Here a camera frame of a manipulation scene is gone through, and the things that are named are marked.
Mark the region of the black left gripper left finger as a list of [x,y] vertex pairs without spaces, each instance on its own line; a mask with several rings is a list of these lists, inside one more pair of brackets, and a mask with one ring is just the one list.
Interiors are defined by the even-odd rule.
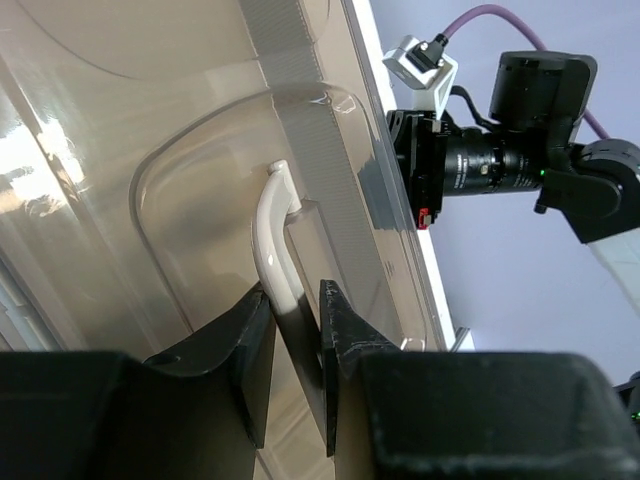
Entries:
[[5,479],[250,479],[265,441],[275,324],[248,291],[145,361],[117,351],[1,357]]

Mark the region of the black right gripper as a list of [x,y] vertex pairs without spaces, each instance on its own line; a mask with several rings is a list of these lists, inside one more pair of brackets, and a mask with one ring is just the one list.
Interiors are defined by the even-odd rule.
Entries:
[[427,111],[387,113],[391,140],[415,226],[425,230],[449,196],[534,191],[543,150],[523,132],[459,127]]

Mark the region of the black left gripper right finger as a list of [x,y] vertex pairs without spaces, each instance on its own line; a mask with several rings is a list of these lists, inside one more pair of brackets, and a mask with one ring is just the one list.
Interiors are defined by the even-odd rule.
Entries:
[[404,351],[319,287],[339,479],[635,479],[639,388],[570,353]]

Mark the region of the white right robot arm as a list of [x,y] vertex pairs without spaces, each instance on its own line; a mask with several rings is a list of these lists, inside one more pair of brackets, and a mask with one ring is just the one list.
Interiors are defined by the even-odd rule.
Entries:
[[597,65],[587,55],[509,51],[500,56],[488,115],[461,127],[447,113],[466,97],[457,65],[423,45],[396,50],[385,66],[417,94],[388,114],[415,226],[424,230],[449,196],[534,191],[537,213],[559,211],[578,240],[639,302],[639,149],[620,139],[575,139]]

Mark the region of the beige toolbox with clear lid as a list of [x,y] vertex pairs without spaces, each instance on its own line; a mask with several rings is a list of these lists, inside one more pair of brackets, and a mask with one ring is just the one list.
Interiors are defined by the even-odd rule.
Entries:
[[411,225],[369,1],[5,1],[1,357],[145,361],[248,291],[275,324],[250,479],[339,479],[319,287],[406,351],[454,340]]

